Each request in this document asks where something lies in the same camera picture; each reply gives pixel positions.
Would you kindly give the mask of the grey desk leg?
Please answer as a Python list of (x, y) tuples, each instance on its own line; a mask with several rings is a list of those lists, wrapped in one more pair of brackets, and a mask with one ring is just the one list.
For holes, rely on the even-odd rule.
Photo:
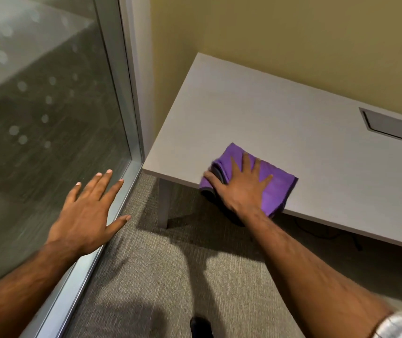
[(174, 183), (160, 178), (158, 186), (157, 224), (160, 228), (167, 229)]

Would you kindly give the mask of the person's right hand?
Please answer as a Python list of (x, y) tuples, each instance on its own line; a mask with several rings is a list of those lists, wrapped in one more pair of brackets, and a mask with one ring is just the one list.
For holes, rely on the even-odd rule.
[(262, 194), (259, 193), (260, 163), (257, 158), (253, 165), (253, 174), (245, 175), (236, 161), (231, 158), (232, 177), (227, 194), (218, 194), (224, 205), (238, 218), (250, 226), (254, 222), (267, 222), (269, 219), (261, 209)]

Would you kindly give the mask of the person's left forearm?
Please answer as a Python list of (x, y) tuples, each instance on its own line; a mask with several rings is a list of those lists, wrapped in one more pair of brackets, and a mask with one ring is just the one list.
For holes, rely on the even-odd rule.
[(80, 252), (72, 242), (47, 243), (0, 279), (0, 338), (21, 336)]

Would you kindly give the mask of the purple microfibre cloth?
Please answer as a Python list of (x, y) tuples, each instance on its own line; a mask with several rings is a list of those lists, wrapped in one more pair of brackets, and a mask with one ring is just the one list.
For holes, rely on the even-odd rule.
[[(235, 143), (231, 143), (223, 154), (211, 163), (209, 170), (222, 184), (229, 184), (232, 178), (232, 159), (237, 163), (239, 169), (242, 170), (244, 152), (241, 147), (237, 146)], [(268, 218), (272, 219), (275, 214), (284, 209), (292, 190), (298, 182), (298, 178), (261, 160), (259, 180), (263, 181), (270, 175), (273, 177), (263, 191), (261, 209)], [(238, 216), (224, 205), (221, 197), (205, 177), (202, 177), (198, 189), (200, 193), (208, 201), (216, 205), (233, 224), (239, 227), (244, 226)]]

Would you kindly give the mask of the black shoe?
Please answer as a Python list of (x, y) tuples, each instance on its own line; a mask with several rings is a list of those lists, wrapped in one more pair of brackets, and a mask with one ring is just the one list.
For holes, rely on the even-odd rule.
[(211, 323), (202, 316), (194, 316), (190, 319), (192, 338), (214, 338)]

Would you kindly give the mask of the frosted dotted glass panel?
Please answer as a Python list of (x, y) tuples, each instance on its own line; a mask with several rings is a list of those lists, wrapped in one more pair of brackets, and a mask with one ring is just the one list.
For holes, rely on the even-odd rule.
[(0, 0), (0, 279), (68, 192), (131, 160), (96, 0)]

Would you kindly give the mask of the aluminium partition frame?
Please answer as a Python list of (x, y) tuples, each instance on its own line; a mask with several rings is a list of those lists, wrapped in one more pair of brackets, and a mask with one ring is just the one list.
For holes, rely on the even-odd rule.
[[(144, 163), (144, 146), (133, 60), (131, 0), (93, 0), (103, 37), (131, 162), (120, 169), (124, 185), (108, 212), (107, 223), (119, 217)], [(62, 338), (84, 296), (106, 246), (81, 257), (64, 274), (19, 338)]]

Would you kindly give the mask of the person's left hand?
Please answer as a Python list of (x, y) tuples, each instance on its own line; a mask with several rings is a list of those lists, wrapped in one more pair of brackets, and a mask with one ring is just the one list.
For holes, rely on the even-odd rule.
[(63, 204), (45, 243), (47, 249), (61, 253), (70, 260), (88, 255), (110, 240), (104, 239), (104, 231), (109, 225), (108, 213), (124, 180), (119, 179), (106, 189), (100, 200), (94, 200), (95, 178), (96, 174), (85, 186), (81, 185), (73, 204), (66, 209)]

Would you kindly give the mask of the person's right forearm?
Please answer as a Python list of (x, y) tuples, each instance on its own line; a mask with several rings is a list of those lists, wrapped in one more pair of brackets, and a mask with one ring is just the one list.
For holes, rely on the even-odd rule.
[(308, 338), (371, 338), (394, 309), (276, 226), (259, 208), (238, 212)]

